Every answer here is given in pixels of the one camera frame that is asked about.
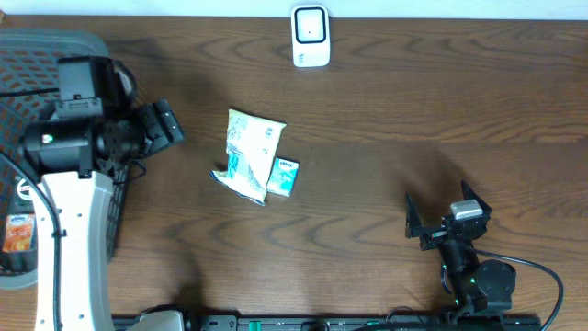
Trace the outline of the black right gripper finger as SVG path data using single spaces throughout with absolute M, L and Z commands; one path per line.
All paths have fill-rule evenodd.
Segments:
M 483 213 L 492 213 L 492 208 L 471 188 L 471 186 L 465 181 L 460 181 L 460 186 L 464 200 L 476 200 L 480 205 Z
M 405 195 L 406 205 L 406 223 L 405 223 L 405 237 L 414 238 L 421 235 L 423 226 L 419 218 L 418 210 L 409 194 Z

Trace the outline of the white snack bag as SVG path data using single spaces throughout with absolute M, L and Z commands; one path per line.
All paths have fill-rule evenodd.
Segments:
M 269 180 L 281 132 L 287 124 L 239 110 L 228 110 L 227 168 L 209 175 L 242 198 L 265 205 Z

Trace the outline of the teal tissue pack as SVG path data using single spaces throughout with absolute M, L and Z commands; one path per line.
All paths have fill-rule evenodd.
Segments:
M 294 188 L 299 168 L 300 165 L 297 162 L 277 158 L 267 182 L 267 191 L 289 197 Z

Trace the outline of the dark green round-logo packet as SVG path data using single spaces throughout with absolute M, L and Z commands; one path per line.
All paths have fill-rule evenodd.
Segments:
M 21 178 L 17 183 L 16 194 L 17 202 L 16 207 L 18 212 L 22 213 L 33 213 L 34 205 L 31 197 L 31 185 L 25 178 Z

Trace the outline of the orange tissue pack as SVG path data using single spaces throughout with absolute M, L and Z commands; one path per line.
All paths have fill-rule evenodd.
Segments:
M 21 213 L 6 216 L 4 253 L 26 252 L 33 248 L 35 214 Z

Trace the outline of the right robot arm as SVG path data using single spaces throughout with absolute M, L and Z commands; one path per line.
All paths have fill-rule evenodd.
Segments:
M 447 290 L 455 296 L 457 307 L 446 312 L 455 324 L 473 316 L 497 316 L 512 308 L 516 271 L 508 263 L 480 261 L 473 241 L 487 232 L 492 208 L 463 181 L 463 200 L 450 205 L 450 213 L 439 225 L 424 226 L 411 197 L 406 198 L 407 238 L 417 237 L 423 251 L 439 251 L 449 281 Z

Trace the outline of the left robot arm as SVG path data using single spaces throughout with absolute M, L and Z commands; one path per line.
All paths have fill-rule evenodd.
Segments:
M 27 126 L 23 154 L 38 235 L 38 330 L 113 330 L 107 291 L 108 217 L 132 161 L 183 141 L 169 103 L 106 108 L 98 98 L 58 101 Z

